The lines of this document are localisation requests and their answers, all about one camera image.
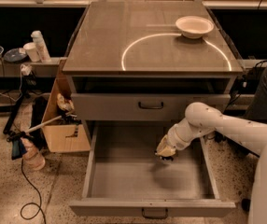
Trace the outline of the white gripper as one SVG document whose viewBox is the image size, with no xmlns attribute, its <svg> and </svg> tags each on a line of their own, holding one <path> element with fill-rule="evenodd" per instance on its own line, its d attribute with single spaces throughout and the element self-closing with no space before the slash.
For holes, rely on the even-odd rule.
<svg viewBox="0 0 267 224">
<path fill-rule="evenodd" d="M 189 124 L 175 124 L 158 144 L 155 154 L 161 157 L 171 157 L 177 150 L 187 148 L 193 140 Z"/>
</svg>

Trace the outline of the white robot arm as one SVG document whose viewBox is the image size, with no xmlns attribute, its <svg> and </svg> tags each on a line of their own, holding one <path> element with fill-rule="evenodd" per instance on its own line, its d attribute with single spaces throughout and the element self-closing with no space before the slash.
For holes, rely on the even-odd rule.
<svg viewBox="0 0 267 224">
<path fill-rule="evenodd" d="M 158 144 L 155 154 L 171 157 L 178 150 L 209 133 L 218 132 L 260 156 L 251 194 L 248 224 L 267 224 L 267 124 L 226 116 L 204 103 L 185 109 L 185 118 L 173 125 Z"/>
</svg>

